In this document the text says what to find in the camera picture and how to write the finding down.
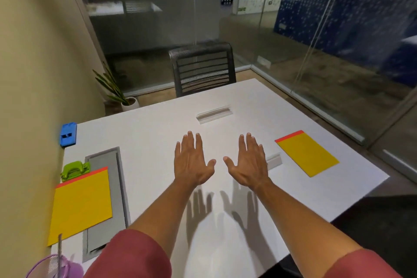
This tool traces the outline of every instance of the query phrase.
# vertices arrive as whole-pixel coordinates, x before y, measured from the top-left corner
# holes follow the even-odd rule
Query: plant pot
[[[129,97],[129,98],[126,98],[126,100],[130,103],[130,105],[125,106],[121,103],[123,111],[129,111],[129,110],[139,108],[139,102],[135,97]]]

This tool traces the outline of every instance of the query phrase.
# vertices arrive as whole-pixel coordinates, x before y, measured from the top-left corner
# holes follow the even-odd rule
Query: person
[[[268,177],[263,146],[250,133],[238,139],[237,165],[223,158],[229,174],[249,187],[265,206],[304,278],[399,278],[375,252],[359,244]],[[174,181],[134,221],[117,233],[85,274],[85,278],[168,278],[169,258],[187,202],[194,189],[213,174],[215,159],[206,164],[200,134],[177,142]]]

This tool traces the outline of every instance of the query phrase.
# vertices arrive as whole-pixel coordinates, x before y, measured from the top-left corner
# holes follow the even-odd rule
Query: table
[[[232,115],[204,124],[196,119],[226,105]],[[133,222],[174,180],[175,143],[188,130],[201,134],[206,161],[215,158],[217,164],[184,212],[171,257],[174,278],[257,277],[289,254],[265,208],[232,179],[222,161],[227,155],[237,163],[239,134],[251,132],[267,157],[281,152],[283,164],[269,171],[273,182],[328,221],[388,178],[256,79],[81,123],[77,143],[65,149],[63,164],[120,147]],[[274,142],[298,130],[340,163],[308,177]],[[207,215],[208,197],[212,212]],[[62,251],[81,263],[82,233],[64,240]],[[93,261],[85,262],[84,270]]]

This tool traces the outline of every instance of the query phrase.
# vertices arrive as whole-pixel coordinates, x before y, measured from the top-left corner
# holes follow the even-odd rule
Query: chair
[[[236,82],[232,47],[227,42],[184,46],[169,51],[177,97]]]

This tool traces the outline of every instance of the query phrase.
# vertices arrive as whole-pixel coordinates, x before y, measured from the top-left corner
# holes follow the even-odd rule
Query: blue wall
[[[323,26],[319,26],[323,17]],[[318,40],[313,40],[322,29]],[[414,87],[417,0],[282,0],[274,31]]]

